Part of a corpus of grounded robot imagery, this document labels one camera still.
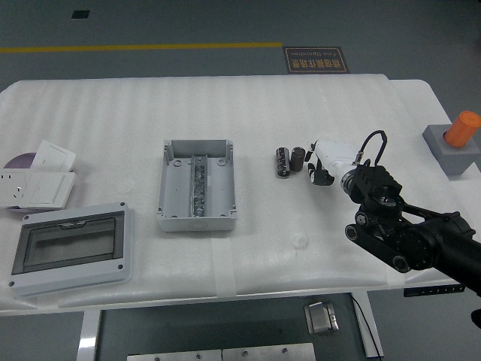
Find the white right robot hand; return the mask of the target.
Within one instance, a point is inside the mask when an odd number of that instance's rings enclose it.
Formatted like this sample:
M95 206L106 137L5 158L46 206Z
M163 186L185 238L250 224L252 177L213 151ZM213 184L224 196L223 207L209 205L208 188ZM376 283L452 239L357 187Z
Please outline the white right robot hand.
M356 155L350 144L316 141L304 158L310 182L317 186L331 186L337 181L346 190L355 173Z

